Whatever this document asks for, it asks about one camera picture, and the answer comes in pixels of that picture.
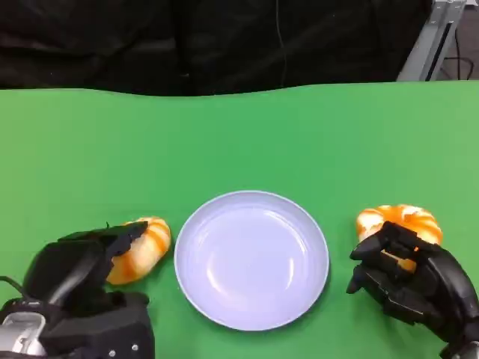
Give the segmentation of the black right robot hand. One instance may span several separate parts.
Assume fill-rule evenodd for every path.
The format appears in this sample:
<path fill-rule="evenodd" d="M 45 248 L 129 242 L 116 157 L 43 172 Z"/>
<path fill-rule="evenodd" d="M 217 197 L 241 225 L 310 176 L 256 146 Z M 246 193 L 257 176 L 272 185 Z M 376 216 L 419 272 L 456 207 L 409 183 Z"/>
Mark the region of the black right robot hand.
<path fill-rule="evenodd" d="M 478 295 L 455 257 L 390 221 L 351 252 L 357 261 L 347 293 L 364 289 L 383 312 L 420 323 L 446 343 L 478 332 Z"/>

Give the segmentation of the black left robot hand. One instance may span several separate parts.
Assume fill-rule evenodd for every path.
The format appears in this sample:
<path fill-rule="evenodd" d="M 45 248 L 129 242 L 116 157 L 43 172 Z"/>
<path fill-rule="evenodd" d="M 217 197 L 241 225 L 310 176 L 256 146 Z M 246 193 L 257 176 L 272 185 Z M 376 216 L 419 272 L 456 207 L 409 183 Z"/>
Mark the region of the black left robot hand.
<path fill-rule="evenodd" d="M 137 221 L 75 232 L 49 243 L 27 270 L 25 296 L 62 307 L 102 289 L 113 259 L 129 251 L 146 229 L 146 221 Z"/>

